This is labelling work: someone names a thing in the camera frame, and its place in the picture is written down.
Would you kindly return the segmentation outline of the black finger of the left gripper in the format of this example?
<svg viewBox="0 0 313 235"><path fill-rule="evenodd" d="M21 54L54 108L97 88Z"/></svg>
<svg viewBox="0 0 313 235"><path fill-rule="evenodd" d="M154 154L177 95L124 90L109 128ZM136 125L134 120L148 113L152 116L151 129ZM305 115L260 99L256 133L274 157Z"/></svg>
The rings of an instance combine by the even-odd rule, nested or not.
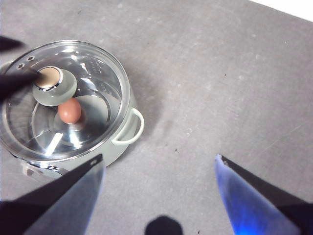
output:
<svg viewBox="0 0 313 235"><path fill-rule="evenodd" d="M25 44L19 40L0 36L0 51L8 52L25 47Z"/></svg>
<svg viewBox="0 0 313 235"><path fill-rule="evenodd" d="M43 78L43 74L37 71L29 71L24 74L0 75L0 100L4 101L12 94L20 91L25 86Z"/></svg>

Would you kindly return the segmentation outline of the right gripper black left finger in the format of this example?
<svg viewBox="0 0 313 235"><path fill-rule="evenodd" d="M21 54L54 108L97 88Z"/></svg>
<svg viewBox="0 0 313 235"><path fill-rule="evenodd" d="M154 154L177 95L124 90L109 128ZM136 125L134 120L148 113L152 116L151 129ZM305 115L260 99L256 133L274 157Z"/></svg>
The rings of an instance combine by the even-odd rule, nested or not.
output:
<svg viewBox="0 0 313 235"><path fill-rule="evenodd" d="M105 178L98 154L60 178L0 203L2 235L85 234Z"/></svg>

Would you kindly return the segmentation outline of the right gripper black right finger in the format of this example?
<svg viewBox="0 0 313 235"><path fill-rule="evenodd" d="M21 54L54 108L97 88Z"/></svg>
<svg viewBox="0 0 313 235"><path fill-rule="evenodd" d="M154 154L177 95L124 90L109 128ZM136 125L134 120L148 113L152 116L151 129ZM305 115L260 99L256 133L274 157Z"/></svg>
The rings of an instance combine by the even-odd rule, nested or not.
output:
<svg viewBox="0 0 313 235"><path fill-rule="evenodd" d="M311 235L313 205L252 174L225 156L215 157L222 202L236 235Z"/></svg>

